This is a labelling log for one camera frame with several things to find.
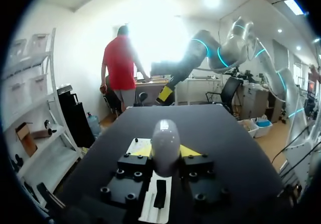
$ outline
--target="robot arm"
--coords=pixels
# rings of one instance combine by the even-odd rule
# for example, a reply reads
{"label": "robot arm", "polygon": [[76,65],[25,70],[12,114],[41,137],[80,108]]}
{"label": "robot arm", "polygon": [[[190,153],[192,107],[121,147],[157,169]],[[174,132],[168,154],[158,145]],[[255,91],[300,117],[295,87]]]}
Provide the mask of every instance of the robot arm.
{"label": "robot arm", "polygon": [[[237,67],[247,59],[247,47],[252,46],[255,58],[264,69],[270,92],[280,101],[286,103],[286,111],[290,122],[290,131],[287,143],[291,143],[285,155],[290,166],[295,166],[306,153],[315,145],[321,129],[321,116],[318,115],[316,125],[310,135],[302,131],[306,129],[307,122],[302,102],[299,100],[299,89],[296,87],[292,73],[288,68],[275,71],[271,57],[263,44],[255,37],[253,23],[246,22],[241,17],[234,22],[230,29],[227,41],[219,44],[208,31],[200,30],[190,41],[185,56],[178,64],[178,69],[169,83],[159,94],[157,101],[163,105],[170,105],[173,101],[169,96],[173,94],[175,86],[184,81],[207,58],[210,69],[216,73],[223,73],[232,67]],[[311,157],[305,158],[300,165],[294,168],[294,173],[304,188],[308,177]]]}
{"label": "robot arm", "polygon": [[178,63],[177,71],[165,86],[157,98],[157,102],[170,105],[172,101],[168,97],[175,86],[184,81],[192,72],[198,68],[205,58],[208,59],[210,69],[216,73],[223,73],[230,68],[237,67],[247,59],[247,47],[252,43],[255,45],[256,57],[263,62],[266,78],[270,83],[273,94],[281,96],[285,89],[282,79],[274,70],[270,56],[261,42],[254,37],[253,23],[245,22],[241,17],[234,22],[228,33],[227,41],[221,45],[206,30],[200,30],[191,39],[183,59]]}

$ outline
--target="window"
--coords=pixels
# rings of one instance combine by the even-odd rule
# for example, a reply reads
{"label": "window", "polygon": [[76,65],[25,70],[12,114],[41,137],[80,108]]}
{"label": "window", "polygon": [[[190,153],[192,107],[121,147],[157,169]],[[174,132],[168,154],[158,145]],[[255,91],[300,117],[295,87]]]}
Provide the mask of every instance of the window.
{"label": "window", "polygon": [[293,66],[293,79],[296,85],[303,87],[302,85],[302,68],[301,65],[295,63]]}
{"label": "window", "polygon": [[128,24],[129,37],[147,75],[152,62],[180,61],[188,35],[179,17],[144,19]]}

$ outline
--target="man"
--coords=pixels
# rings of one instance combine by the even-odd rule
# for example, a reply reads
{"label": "man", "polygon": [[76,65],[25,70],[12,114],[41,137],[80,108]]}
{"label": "man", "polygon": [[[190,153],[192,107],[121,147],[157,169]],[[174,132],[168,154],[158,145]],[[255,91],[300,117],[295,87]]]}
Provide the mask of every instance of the man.
{"label": "man", "polygon": [[107,90],[105,83],[107,67],[110,87],[121,101],[122,111],[125,111],[127,107],[133,106],[135,103],[136,85],[134,80],[134,63],[137,70],[142,73],[145,81],[149,82],[150,78],[146,75],[130,43],[128,27],[121,26],[118,30],[117,37],[105,48],[101,65],[100,92],[105,94]]}
{"label": "man", "polygon": [[319,75],[319,72],[318,72],[319,68],[316,69],[314,65],[310,65],[310,70],[312,73],[312,78],[313,78],[312,80],[314,82],[319,81],[321,83],[321,76]]}

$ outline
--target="floor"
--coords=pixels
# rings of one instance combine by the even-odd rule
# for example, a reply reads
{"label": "floor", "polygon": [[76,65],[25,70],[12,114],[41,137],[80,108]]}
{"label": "floor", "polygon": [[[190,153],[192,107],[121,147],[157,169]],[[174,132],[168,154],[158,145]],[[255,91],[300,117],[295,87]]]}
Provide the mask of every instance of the floor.
{"label": "floor", "polygon": [[[102,129],[107,129],[116,116],[109,115],[100,122]],[[274,123],[268,135],[254,139],[263,149],[265,154],[272,161],[274,156],[285,146],[286,138],[289,131],[289,124],[283,124],[281,121]],[[280,154],[273,162],[274,168],[278,171],[285,161],[285,156]]]}

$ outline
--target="black table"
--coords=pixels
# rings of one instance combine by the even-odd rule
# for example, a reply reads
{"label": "black table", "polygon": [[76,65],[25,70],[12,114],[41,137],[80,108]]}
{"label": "black table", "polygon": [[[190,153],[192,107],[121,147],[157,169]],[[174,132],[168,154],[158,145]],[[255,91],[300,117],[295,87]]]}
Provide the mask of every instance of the black table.
{"label": "black table", "polygon": [[[282,190],[279,175],[246,130],[222,106],[209,104],[126,110],[94,143],[58,197],[67,205],[78,202],[83,194],[99,199],[100,187],[107,185],[132,139],[151,138],[161,119],[176,123],[183,145],[213,158],[218,178],[231,192],[228,210],[202,216],[210,223],[213,218],[217,223],[243,215],[249,206]],[[173,176],[169,223],[199,222],[197,218],[178,176]]]}

